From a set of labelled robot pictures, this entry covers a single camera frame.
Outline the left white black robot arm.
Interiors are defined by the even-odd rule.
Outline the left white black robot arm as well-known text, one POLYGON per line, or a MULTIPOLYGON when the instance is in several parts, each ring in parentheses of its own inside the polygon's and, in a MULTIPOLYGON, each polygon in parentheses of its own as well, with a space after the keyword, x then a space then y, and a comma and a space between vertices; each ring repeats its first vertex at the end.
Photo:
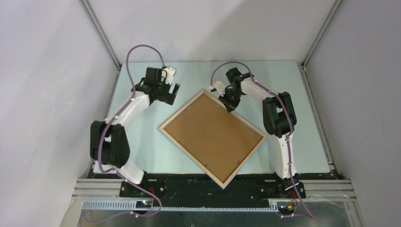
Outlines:
POLYGON ((173 84, 175 74, 176 69, 171 66, 148 67, 123 106, 103 121, 93 121, 90 127, 90 156, 99 164, 101 173, 115 171, 132 183, 131 191, 138 197, 148 194, 149 183, 143 180, 145 171, 130 159, 127 131, 153 102, 174 103, 180 88, 179 84, 173 84))

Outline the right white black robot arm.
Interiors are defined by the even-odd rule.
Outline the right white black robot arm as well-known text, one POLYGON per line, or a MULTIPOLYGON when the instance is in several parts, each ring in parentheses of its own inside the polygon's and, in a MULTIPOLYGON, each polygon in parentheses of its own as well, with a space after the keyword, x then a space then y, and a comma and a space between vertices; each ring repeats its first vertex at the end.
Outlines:
POLYGON ((218 99, 228 112, 235 110, 245 95, 261 103, 264 128, 276 142, 275 192, 279 197, 288 197, 299 183, 292 148, 297 119, 291 95, 266 88, 251 73, 243 74, 238 68, 230 69, 226 77, 229 85, 225 86, 221 81, 211 82, 210 90, 219 93, 218 99))

